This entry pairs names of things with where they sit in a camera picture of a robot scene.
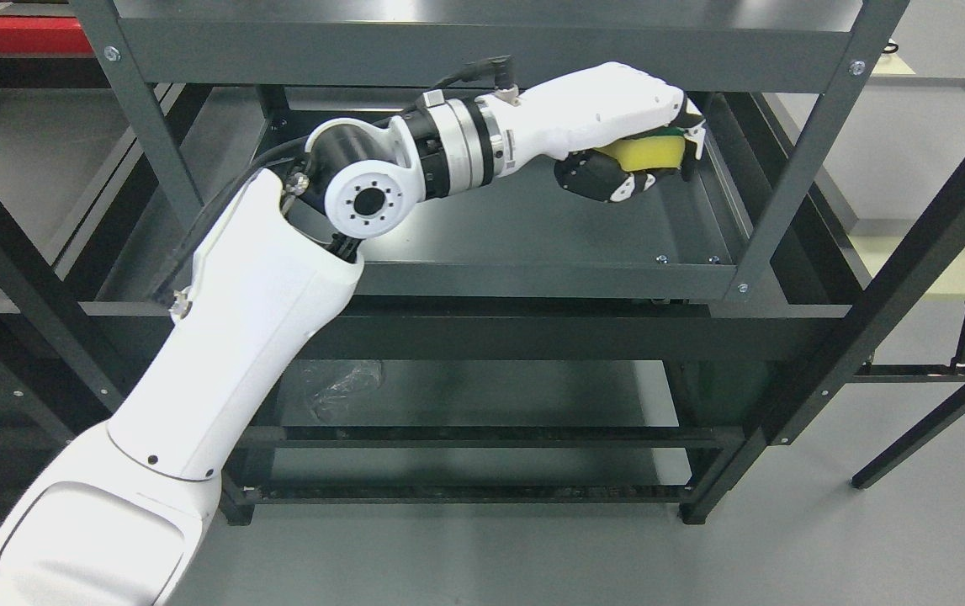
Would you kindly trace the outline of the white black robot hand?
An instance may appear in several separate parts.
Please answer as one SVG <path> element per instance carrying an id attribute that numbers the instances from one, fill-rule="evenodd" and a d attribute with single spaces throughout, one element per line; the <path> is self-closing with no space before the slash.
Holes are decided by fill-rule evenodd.
<path id="1" fill-rule="evenodd" d="M 619 62 L 532 86 L 514 101 L 479 96 L 492 114 L 504 152 L 495 175 L 512 176 L 536 158 L 553 161 L 559 187 L 607 204 L 627 202 L 668 176 L 687 177 L 705 151 L 706 119 L 685 91 Z M 624 138 L 679 130 L 687 141 L 681 168 L 624 172 L 597 148 Z"/>

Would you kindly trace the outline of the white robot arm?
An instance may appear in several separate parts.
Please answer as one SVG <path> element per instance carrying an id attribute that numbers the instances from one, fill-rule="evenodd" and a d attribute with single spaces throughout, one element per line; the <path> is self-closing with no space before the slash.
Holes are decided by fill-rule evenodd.
<path id="1" fill-rule="evenodd" d="M 490 183 L 510 56 L 471 62 L 377 124 L 336 119 L 255 158 L 194 223 L 169 337 L 106 421 L 0 528 L 0 605 L 163 605 L 209 532 L 237 441 L 347 306 L 358 247 L 426 199 Z"/>

